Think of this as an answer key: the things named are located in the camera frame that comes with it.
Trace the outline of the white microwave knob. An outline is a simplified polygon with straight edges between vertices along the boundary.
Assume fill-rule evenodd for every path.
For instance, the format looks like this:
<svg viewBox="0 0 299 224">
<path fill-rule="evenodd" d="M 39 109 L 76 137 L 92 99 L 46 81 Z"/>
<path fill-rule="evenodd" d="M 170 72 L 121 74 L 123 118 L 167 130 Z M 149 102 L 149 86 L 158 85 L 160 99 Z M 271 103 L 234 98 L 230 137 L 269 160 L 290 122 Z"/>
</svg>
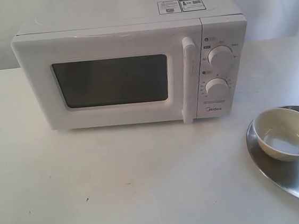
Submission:
<svg viewBox="0 0 299 224">
<path fill-rule="evenodd" d="M 209 64 L 216 69 L 229 69 L 235 60 L 232 50 L 225 45 L 213 48 L 207 59 Z"/>
<path fill-rule="evenodd" d="M 229 93 L 229 86 L 226 80 L 214 78 L 205 85 L 205 91 L 209 98 L 223 98 Z"/>
</svg>

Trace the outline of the cream ceramic bowl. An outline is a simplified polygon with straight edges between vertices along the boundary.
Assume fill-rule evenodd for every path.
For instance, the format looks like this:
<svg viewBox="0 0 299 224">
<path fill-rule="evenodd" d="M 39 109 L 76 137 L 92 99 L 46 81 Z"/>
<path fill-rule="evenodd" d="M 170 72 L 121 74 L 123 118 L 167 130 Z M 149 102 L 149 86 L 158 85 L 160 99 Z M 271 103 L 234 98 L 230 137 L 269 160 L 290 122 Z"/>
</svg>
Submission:
<svg viewBox="0 0 299 224">
<path fill-rule="evenodd" d="M 279 161 L 299 161 L 299 112 L 276 108 L 266 110 L 252 122 L 260 148 Z"/>
</svg>

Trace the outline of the white microwave oven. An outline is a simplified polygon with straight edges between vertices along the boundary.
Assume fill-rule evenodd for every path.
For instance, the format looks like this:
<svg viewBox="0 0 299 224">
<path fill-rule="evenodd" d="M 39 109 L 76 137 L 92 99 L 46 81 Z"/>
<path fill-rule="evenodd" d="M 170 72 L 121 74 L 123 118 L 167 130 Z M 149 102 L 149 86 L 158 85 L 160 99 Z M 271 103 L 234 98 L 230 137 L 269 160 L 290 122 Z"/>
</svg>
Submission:
<svg viewBox="0 0 299 224">
<path fill-rule="evenodd" d="M 231 111 L 247 23 L 244 16 L 232 6 L 224 10 L 215 9 L 214 12 L 184 12 L 183 5 L 191 2 L 88 1 L 84 5 L 53 7 L 43 10 L 33 21 L 23 26 L 16 36 L 199 19 L 203 28 L 196 119 L 221 117 Z M 213 68 L 207 59 L 213 48 L 222 45 L 229 47 L 234 55 L 234 63 L 229 69 Z M 227 96 L 215 99 L 207 96 L 205 85 L 214 78 L 227 81 Z"/>
</svg>

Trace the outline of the white upper microwave knob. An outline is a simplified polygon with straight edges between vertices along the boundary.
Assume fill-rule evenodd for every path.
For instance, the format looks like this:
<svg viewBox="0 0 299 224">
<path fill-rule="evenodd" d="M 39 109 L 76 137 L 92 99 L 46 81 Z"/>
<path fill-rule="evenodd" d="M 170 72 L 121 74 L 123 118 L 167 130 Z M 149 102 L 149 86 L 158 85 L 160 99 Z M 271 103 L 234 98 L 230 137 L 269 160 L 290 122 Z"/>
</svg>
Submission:
<svg viewBox="0 0 299 224">
<path fill-rule="evenodd" d="M 229 69 L 235 60 L 232 50 L 225 45 L 213 48 L 207 59 L 209 64 L 216 69 Z"/>
</svg>

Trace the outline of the white lower microwave knob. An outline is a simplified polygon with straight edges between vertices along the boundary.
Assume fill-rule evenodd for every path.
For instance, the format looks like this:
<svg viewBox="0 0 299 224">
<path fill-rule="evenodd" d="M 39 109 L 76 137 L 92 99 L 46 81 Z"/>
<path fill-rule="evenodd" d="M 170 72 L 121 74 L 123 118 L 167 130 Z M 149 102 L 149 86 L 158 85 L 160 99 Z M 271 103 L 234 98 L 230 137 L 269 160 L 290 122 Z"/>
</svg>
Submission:
<svg viewBox="0 0 299 224">
<path fill-rule="evenodd" d="M 214 78 L 205 85 L 205 91 L 209 98 L 223 98 L 229 93 L 229 86 L 226 80 Z"/>
</svg>

